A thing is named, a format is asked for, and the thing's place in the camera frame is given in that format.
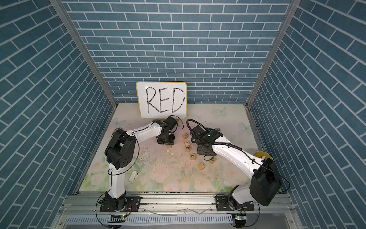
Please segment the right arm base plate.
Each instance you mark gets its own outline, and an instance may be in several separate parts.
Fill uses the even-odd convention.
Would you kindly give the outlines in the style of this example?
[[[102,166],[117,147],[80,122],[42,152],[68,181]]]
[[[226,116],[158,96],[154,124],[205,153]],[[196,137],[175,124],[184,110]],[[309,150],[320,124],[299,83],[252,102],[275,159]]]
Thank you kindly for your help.
[[[252,201],[243,204],[237,203],[233,197],[218,194],[214,197],[217,211],[254,211]]]

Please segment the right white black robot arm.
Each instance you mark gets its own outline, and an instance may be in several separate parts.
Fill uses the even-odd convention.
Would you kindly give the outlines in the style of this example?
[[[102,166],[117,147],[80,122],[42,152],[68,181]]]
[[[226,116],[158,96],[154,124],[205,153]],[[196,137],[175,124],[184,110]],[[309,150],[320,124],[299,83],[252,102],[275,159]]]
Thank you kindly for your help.
[[[237,185],[228,194],[227,201],[232,209],[238,210],[250,201],[269,206],[282,186],[276,163],[271,157],[251,155],[232,144],[221,132],[205,127],[196,120],[187,119],[186,125],[192,143],[197,144],[198,154],[212,157],[220,155],[250,179],[250,184]]]

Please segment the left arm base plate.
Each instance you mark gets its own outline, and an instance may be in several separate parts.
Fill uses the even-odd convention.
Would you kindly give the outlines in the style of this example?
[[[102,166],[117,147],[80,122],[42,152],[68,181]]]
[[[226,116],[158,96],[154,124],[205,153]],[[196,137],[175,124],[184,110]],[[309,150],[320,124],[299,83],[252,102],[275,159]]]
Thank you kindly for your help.
[[[113,198],[103,197],[98,201],[100,204],[100,212],[138,212],[141,197],[122,197],[120,199],[114,200]]]

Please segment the wooden block green D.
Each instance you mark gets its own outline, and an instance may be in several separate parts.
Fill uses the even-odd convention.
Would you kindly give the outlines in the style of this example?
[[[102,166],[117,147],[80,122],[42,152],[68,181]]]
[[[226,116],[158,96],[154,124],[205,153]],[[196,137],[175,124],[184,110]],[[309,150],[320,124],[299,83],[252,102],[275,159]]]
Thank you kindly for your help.
[[[210,160],[209,160],[209,162],[211,163],[211,164],[214,164],[215,162],[216,162],[216,158],[211,158]]]

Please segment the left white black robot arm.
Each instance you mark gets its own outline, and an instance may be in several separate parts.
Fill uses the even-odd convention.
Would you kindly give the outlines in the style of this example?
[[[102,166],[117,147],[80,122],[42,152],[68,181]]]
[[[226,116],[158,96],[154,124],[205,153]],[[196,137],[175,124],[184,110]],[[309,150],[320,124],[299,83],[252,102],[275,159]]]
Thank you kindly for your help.
[[[110,177],[110,186],[104,199],[113,211],[122,211],[127,207],[125,174],[134,166],[133,159],[139,156],[140,144],[155,137],[157,144],[172,146],[177,127],[177,120],[169,116],[164,121],[155,119],[148,125],[134,130],[115,130],[104,152]]]

